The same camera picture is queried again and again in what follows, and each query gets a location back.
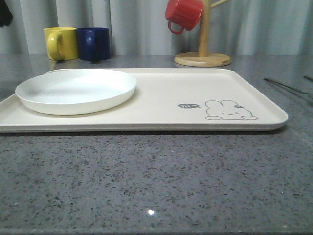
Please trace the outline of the yellow mug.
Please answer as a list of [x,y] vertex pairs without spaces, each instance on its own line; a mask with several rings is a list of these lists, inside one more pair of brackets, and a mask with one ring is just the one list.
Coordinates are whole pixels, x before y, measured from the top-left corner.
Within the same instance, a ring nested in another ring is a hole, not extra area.
[[79,57],[74,27],[50,27],[44,29],[47,54],[50,60],[73,60]]

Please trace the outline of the wooden mug tree stand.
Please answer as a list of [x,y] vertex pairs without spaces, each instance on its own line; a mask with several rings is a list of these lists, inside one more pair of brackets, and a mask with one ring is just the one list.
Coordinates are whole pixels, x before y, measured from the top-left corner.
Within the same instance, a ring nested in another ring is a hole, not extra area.
[[203,0],[202,2],[204,9],[200,20],[198,52],[177,54],[174,61],[181,65],[193,67],[219,67],[229,65],[231,63],[230,56],[208,51],[211,1]]

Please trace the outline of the cream rabbit tray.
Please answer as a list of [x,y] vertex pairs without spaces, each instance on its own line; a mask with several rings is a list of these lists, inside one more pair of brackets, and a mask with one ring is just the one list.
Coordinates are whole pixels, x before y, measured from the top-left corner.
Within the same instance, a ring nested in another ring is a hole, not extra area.
[[48,115],[26,108],[16,95],[0,104],[0,130],[271,131],[288,115],[241,76],[226,69],[125,69],[137,88],[125,103],[83,115]]

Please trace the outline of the red mug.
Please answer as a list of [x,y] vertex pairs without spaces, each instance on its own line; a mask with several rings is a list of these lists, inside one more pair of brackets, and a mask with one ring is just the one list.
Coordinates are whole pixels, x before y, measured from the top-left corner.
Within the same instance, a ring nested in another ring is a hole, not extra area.
[[168,28],[174,34],[193,30],[203,13],[201,0],[170,0],[165,11]]

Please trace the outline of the grey curtain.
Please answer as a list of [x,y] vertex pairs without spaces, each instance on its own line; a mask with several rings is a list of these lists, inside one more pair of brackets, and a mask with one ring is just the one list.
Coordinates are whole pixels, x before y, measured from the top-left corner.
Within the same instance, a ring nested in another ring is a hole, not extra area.
[[[106,27],[114,55],[175,55],[198,49],[199,29],[171,33],[165,0],[9,0],[1,54],[45,54],[47,27]],[[310,0],[231,0],[211,11],[209,49],[229,55],[311,55]]]

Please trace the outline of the dark blue mug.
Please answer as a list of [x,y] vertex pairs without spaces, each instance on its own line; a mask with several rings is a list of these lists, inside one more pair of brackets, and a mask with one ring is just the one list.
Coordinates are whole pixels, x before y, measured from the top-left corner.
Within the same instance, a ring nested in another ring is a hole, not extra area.
[[110,34],[105,27],[76,29],[79,58],[86,61],[101,61],[111,58]]

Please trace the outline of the white round plate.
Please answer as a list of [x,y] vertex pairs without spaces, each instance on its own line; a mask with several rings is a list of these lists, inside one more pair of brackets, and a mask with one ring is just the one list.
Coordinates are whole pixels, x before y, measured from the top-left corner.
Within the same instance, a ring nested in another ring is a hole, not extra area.
[[113,108],[134,93],[133,75],[108,69],[51,71],[30,78],[15,89],[27,108],[44,114],[80,115]]

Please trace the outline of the black object top left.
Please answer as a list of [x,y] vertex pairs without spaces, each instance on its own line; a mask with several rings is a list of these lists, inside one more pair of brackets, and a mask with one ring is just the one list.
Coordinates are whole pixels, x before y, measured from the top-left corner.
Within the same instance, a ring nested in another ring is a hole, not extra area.
[[0,0],[0,26],[9,26],[13,20],[13,15],[9,10],[5,0]]

